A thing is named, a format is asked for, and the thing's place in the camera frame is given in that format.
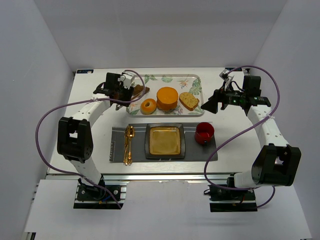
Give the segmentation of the brown chocolate croissant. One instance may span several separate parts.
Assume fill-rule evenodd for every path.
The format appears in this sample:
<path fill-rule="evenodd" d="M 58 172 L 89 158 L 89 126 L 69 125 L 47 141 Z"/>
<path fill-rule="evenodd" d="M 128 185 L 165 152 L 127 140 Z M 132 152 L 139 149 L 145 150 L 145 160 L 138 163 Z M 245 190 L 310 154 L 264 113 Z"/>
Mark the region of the brown chocolate croissant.
<path fill-rule="evenodd" d="M 142 85 L 139 85 L 137 84 L 135 87 L 134 87 L 134 90 L 133 90 L 133 94 L 132 96 L 135 97 L 135 96 L 139 96 L 144 90 L 144 87 Z M 145 93 L 148 93 L 150 91 L 150 88 L 149 87 L 145 87 Z"/>

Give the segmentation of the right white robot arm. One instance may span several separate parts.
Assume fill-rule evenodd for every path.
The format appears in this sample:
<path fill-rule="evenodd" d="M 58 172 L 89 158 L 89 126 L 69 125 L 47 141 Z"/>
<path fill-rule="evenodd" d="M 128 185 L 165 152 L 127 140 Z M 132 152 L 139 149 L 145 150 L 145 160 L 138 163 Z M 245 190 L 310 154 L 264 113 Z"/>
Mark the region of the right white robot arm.
<path fill-rule="evenodd" d="M 281 134 L 273 118 L 269 99 L 261 95 L 261 77 L 244 76 L 241 90 L 233 89 L 231 84 L 232 79 L 229 78 L 201 106 L 202 110 L 213 114 L 218 112 L 218 104 L 221 104 L 221 110 L 228 105 L 241 107 L 258 137 L 261 150 L 251 169 L 235 173 L 231 177 L 231 186 L 241 190 L 261 186 L 291 186 L 302 153 Z"/>

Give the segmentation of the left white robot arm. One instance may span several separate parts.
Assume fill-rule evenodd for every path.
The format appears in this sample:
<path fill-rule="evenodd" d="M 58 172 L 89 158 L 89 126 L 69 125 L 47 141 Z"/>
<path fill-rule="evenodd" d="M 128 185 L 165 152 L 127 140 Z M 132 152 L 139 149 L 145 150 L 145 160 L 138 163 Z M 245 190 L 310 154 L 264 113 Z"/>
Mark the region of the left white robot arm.
<path fill-rule="evenodd" d="M 134 75 L 127 71 L 121 74 L 108 72 L 105 81 L 93 91 L 90 102 L 58 122 L 57 152 L 75 167 L 82 185 L 104 186 L 103 176 L 92 159 L 91 127 L 112 104 L 130 105 L 134 93 L 133 78 Z"/>

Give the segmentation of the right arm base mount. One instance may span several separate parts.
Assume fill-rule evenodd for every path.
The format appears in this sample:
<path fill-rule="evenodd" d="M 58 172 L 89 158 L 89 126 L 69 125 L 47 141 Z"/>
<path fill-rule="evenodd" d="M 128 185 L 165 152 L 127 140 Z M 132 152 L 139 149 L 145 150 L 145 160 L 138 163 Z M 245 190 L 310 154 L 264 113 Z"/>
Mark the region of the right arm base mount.
<path fill-rule="evenodd" d="M 256 195 L 253 190 L 231 190 L 224 188 L 235 188 L 234 173 L 228 176 L 219 177 L 214 174 L 205 177 L 206 180 L 214 182 L 212 185 L 209 182 L 208 189 L 203 194 L 209 196 L 209 207 L 211 213 L 240 213 L 240 212 L 257 212 Z"/>

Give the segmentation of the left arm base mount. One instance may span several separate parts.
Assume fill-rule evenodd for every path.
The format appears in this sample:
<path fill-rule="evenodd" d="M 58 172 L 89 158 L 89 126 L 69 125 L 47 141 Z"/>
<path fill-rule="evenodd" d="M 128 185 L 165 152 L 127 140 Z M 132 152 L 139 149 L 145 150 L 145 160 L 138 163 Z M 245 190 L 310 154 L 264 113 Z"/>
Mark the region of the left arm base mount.
<path fill-rule="evenodd" d="M 112 183 L 101 179 L 99 185 L 108 189 L 121 207 L 124 205 L 127 191 L 125 184 Z M 82 210 L 120 210 L 110 193 L 99 187 L 86 185 L 81 178 L 78 179 L 73 208 Z"/>

